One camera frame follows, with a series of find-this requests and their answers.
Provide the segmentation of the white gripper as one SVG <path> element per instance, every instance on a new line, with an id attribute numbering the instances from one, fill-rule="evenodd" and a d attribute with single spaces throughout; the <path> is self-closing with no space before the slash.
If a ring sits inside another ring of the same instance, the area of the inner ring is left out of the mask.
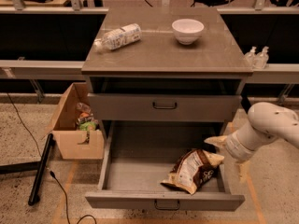
<path id="1" fill-rule="evenodd" d="M 211 136 L 204 140 L 205 143 L 213 145 L 218 148 L 226 149 L 228 153 L 236 160 L 235 167 L 238 171 L 238 178 L 240 183 L 244 183 L 249 174 L 249 159 L 253 156 L 252 150 L 244 147 L 237 138 L 236 133 L 231 133 L 228 136 Z"/>

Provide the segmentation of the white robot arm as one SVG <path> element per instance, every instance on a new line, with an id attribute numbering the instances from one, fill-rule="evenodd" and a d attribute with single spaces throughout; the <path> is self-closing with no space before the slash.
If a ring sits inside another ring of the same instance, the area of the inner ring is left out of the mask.
<path id="1" fill-rule="evenodd" d="M 299 117 L 289 108 L 267 102 L 254 104 L 245 124 L 229 135 L 211 136 L 205 143 L 225 148 L 236 159 L 239 180 L 249 173 L 250 158 L 262 146 L 284 139 L 299 148 Z"/>

